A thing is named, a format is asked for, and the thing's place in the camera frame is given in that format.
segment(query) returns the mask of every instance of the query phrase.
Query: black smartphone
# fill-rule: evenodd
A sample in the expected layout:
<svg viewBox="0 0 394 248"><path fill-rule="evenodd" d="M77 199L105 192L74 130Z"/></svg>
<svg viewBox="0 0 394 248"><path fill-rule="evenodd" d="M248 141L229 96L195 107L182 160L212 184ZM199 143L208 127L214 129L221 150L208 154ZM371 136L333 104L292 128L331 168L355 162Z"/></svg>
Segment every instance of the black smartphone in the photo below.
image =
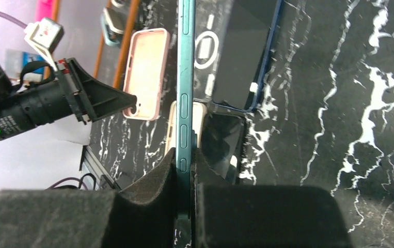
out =
<svg viewBox="0 0 394 248"><path fill-rule="evenodd" d="M246 120L240 116L208 114L201 133L201 152L209 166L235 184L241 167Z"/></svg>
<svg viewBox="0 0 394 248"><path fill-rule="evenodd" d="M283 0L234 1L212 93L216 105L242 112L256 108L282 3Z"/></svg>

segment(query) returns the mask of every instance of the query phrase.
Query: black marble table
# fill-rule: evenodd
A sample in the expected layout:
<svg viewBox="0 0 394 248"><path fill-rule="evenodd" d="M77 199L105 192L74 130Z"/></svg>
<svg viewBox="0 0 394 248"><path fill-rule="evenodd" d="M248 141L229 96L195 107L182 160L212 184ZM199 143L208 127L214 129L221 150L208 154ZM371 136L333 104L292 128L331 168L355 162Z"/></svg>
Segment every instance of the black marble table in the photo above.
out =
<svg viewBox="0 0 394 248"><path fill-rule="evenodd" d="M176 33L175 0L153 1L151 14L150 27ZM164 154L176 45L159 120L116 114L92 127L91 147L122 187ZM394 0L287 0L267 75L245 116L241 183L324 188L355 247L394 247ZM186 223L175 234L189 246Z"/></svg>

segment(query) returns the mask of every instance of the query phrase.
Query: purple cable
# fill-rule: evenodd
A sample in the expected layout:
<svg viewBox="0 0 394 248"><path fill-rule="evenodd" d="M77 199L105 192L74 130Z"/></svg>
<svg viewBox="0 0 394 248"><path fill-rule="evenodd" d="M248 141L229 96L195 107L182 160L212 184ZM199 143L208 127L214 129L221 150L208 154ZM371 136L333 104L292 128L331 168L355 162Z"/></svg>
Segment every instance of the purple cable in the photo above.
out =
<svg viewBox="0 0 394 248"><path fill-rule="evenodd" d="M77 181L78 183L80 183L80 180L79 180L78 178L76 178L76 177L67 177L67 178L64 178L64 179L62 179L62 180L56 182L55 184L51 185L48 189L53 189L53 188L55 188L57 185L59 185L60 183L64 183L64 182L70 181L70 180L75 180L75 181ZM84 187L84 189L88 190L87 185L86 185L84 182L83 182L83 187Z"/></svg>
<svg viewBox="0 0 394 248"><path fill-rule="evenodd" d="M23 23L23 22L19 21L18 19L16 19L16 18L10 16L9 14L5 14L5 13L3 13L3 12L0 12L0 17L2 17L2 18L4 18L4 19L7 19L8 21L10 21L10 22L16 24L17 26L19 26L19 27L21 27L21 28L23 28L23 29L25 29L26 26L27 26L25 23Z"/></svg>

